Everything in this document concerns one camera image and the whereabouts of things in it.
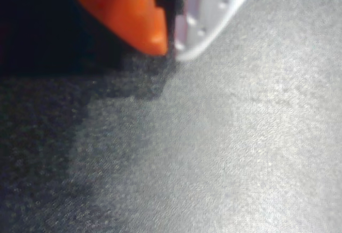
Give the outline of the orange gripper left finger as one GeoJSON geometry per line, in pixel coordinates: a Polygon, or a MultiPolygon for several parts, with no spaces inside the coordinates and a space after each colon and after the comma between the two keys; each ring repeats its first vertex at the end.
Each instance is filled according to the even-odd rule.
{"type": "Polygon", "coordinates": [[[138,51],[153,56],[168,49],[166,15],[155,0],[78,0],[99,22],[138,51]]]}

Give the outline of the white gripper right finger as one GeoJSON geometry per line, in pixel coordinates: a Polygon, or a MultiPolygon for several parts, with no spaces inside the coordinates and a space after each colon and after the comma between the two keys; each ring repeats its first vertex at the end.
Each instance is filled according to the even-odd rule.
{"type": "Polygon", "coordinates": [[[175,59],[189,61],[201,55],[245,1],[184,0],[183,13],[175,18],[175,59]]]}

